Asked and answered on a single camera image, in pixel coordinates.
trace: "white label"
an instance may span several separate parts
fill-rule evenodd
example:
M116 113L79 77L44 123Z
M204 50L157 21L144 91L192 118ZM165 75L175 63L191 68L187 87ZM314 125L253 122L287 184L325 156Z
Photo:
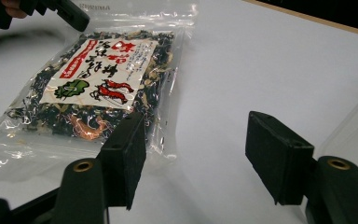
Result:
M88 40L48 83L40 104L131 109L157 41Z

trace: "dark background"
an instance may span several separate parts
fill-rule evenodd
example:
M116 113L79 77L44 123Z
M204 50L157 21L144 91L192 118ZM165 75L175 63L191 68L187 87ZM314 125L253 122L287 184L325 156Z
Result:
M358 28L358 0L258 0Z

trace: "red chili illustration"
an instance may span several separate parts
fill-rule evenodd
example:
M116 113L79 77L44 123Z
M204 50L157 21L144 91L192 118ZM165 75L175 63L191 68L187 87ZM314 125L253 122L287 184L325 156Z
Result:
M119 99L121 100L121 103L124 105L128 102L126 96L119 92L119 91L112 91L111 89L120 89L120 88L125 88L127 89L128 92L133 92L133 88L128 84L128 83L116 83L114 81L108 80L108 79L104 79L103 80L104 83L99 85L99 86L95 86L98 88L97 91L94 91L92 93L90 93L89 95L94 98L95 100L101 101L100 96L105 96L108 97L110 99Z

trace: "black tool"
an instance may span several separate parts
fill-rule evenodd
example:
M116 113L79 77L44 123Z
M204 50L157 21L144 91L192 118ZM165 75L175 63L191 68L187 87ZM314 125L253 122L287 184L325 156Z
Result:
M314 147L274 117L249 114L246 156L275 203L308 198L309 224L358 224L358 167L347 160L312 158Z
M145 121L131 113L115 128L97 158L69 164L62 184L12 211L0 199L0 224L103 224L108 207L131 209L146 158Z
M20 9L32 16L36 10L45 15L46 10L57 10L57 14L76 30L83 32L90 22L90 17L70 0L23 0ZM7 14L0 0L0 29L8 29L12 18Z

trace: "white table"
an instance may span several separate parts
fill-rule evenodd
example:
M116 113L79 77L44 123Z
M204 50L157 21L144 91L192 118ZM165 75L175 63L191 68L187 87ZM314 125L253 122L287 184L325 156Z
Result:
M49 13L0 31L0 115L62 49L60 27ZM276 117L317 152L358 103L358 35L239 0L201 0L179 72L169 143L178 158L147 163L133 208L112 208L112 223L306 223L298 206L274 205L245 157L247 116ZM0 197L17 207L59 184L0 182Z

